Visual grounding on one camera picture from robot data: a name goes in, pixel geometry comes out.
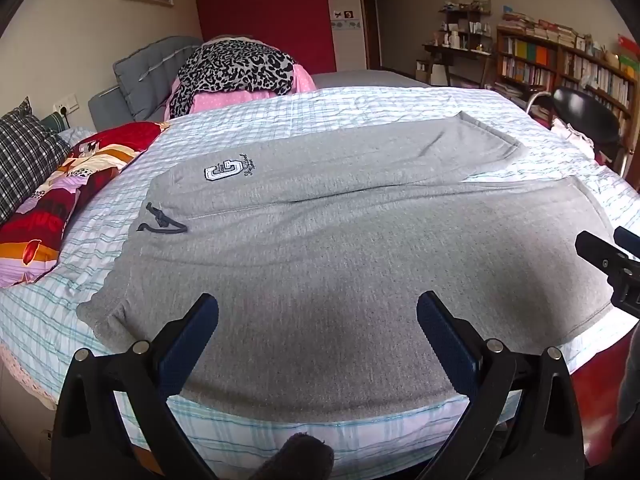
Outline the left gloved hand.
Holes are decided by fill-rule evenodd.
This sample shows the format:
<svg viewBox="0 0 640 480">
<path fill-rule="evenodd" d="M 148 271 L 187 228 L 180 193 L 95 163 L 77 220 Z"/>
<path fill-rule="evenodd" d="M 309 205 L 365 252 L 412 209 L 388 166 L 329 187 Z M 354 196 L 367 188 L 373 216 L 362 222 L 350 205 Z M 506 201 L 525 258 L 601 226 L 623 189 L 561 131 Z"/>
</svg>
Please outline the left gloved hand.
<svg viewBox="0 0 640 480">
<path fill-rule="evenodd" d="M 309 434 L 293 434 L 250 480 L 326 480 L 333 466 L 333 448 Z"/>
</svg>

